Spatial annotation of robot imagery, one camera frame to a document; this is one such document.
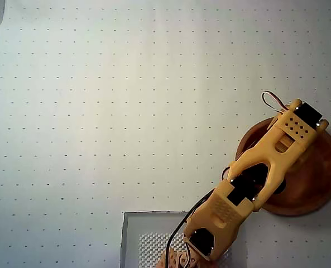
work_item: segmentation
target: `yellow robotic arm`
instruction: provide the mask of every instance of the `yellow robotic arm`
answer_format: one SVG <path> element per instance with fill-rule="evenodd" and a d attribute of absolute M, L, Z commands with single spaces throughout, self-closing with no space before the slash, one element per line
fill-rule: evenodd
<path fill-rule="evenodd" d="M 322 115 L 307 103 L 295 99 L 287 107 L 273 93 L 265 91 L 262 99 L 267 105 L 265 94 L 281 106 L 280 111 L 276 110 L 278 116 L 254 147 L 230 163 L 227 177 L 188 213 L 184 219 L 188 251 L 169 262 L 169 241 L 163 258 L 165 268 L 197 267 L 201 259 L 215 261 L 224 254 L 236 239 L 242 222 L 273 195 L 287 170 L 327 128 L 328 121 L 320 120 Z M 265 180 L 256 177 L 259 170 L 267 172 Z"/>

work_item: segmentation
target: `wire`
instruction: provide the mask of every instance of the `wire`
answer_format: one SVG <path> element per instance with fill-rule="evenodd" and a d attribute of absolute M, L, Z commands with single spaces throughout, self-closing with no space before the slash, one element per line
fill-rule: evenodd
<path fill-rule="evenodd" d="M 283 102 L 273 93 L 270 92 L 268 90 L 263 91 L 262 92 L 262 100 L 265 103 L 265 105 L 267 105 L 268 107 L 272 108 L 273 110 L 275 110 L 276 112 L 279 112 L 281 114 L 283 114 L 283 112 L 281 110 L 277 110 L 275 107 L 273 107 L 272 105 L 270 105 L 266 100 L 265 100 L 265 95 L 268 94 L 269 96 L 271 96 L 278 104 L 279 106 L 283 109 L 283 110 L 288 110 L 288 108 L 283 104 Z"/>
<path fill-rule="evenodd" d="M 190 264 L 190 248 L 189 248 L 188 243 L 185 243 L 185 246 L 186 246 L 186 254 L 188 254 L 188 260 L 187 260 L 184 268 L 188 268 L 188 266 Z"/>
<path fill-rule="evenodd" d="M 165 248 L 165 268 L 169 268 L 169 249 L 171 245 L 171 241 L 178 232 L 178 230 L 183 226 L 183 224 L 186 222 L 188 217 L 200 206 L 202 205 L 212 194 L 214 189 L 212 189 L 210 192 L 208 192 L 204 197 L 202 197 L 190 210 L 189 212 L 185 215 L 183 220 L 179 223 L 179 225 L 175 228 L 173 233 L 170 235 L 169 240 L 167 241 L 166 248 Z"/>
<path fill-rule="evenodd" d="M 226 172 L 229 168 L 230 168 L 230 167 L 228 166 L 227 168 L 225 168 L 225 169 L 222 171 L 222 174 L 221 174 L 221 180 L 224 180 L 223 175 L 225 175 L 225 172 Z"/>

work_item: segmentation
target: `wooden base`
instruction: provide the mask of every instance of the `wooden base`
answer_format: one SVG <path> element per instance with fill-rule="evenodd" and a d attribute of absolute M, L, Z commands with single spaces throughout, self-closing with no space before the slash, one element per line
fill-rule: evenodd
<path fill-rule="evenodd" d="M 253 126 L 241 139 L 236 152 L 258 141 L 272 118 Z M 263 206 L 269 212 L 299 216 L 321 208 L 331 198 L 331 136 L 326 131 L 317 137 L 306 154 L 285 175 L 286 187 Z"/>

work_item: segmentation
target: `black wire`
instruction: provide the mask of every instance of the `black wire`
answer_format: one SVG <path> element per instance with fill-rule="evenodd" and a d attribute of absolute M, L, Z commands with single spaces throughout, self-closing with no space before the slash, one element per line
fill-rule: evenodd
<path fill-rule="evenodd" d="M 227 168 L 225 168 L 223 171 L 222 171 L 222 174 L 221 174 L 221 180 L 224 179 L 223 175 L 225 175 L 225 172 L 229 169 L 230 167 L 228 166 Z"/>
<path fill-rule="evenodd" d="M 166 244 L 166 249 L 165 249 L 165 268 L 169 268 L 169 249 L 170 249 L 170 244 L 178 230 L 183 226 L 183 224 L 186 222 L 188 217 L 200 206 L 202 205 L 212 194 L 214 189 L 212 189 L 210 192 L 208 192 L 204 197 L 202 197 L 190 210 L 189 212 L 185 215 L 184 219 L 179 223 L 179 225 L 175 228 L 173 233 L 170 235 L 169 240 L 167 241 Z"/>
<path fill-rule="evenodd" d="M 188 261 L 186 262 L 184 268 L 188 268 L 190 264 L 190 249 L 188 243 L 185 243 L 185 246 L 186 246 L 186 254 L 188 254 Z"/>

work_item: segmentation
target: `dotted paper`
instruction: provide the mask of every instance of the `dotted paper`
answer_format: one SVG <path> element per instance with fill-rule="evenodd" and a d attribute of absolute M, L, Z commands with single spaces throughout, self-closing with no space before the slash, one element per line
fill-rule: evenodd
<path fill-rule="evenodd" d="M 0 267 L 118 267 L 124 211 L 187 210 L 274 113 L 330 122 L 331 0 L 7 1 Z M 331 202 L 253 214 L 247 266 L 331 267 Z"/>

